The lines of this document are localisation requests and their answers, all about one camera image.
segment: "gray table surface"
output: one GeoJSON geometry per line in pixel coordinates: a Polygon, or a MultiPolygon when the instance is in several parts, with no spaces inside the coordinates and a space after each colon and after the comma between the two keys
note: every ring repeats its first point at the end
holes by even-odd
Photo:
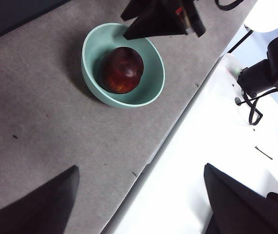
{"type": "Polygon", "coordinates": [[[0,38],[0,208],[76,164],[81,179],[66,233],[100,233],[135,182],[132,172],[153,158],[256,0],[230,12],[196,1],[207,29],[201,38],[152,38],[164,90],[128,110],[98,101],[80,70],[86,34],[122,22],[127,2],[72,0],[0,38]]]}

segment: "white table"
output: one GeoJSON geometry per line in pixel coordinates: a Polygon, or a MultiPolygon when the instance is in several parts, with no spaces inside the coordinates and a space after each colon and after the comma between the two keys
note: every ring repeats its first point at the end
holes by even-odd
{"type": "Polygon", "coordinates": [[[259,33],[278,29],[278,0],[258,0],[244,24],[259,33]]]}
{"type": "Polygon", "coordinates": [[[278,105],[262,98],[263,119],[248,125],[247,106],[234,103],[241,68],[231,54],[219,60],[106,234],[204,233],[212,213],[208,162],[263,196],[278,193],[278,105]]]}

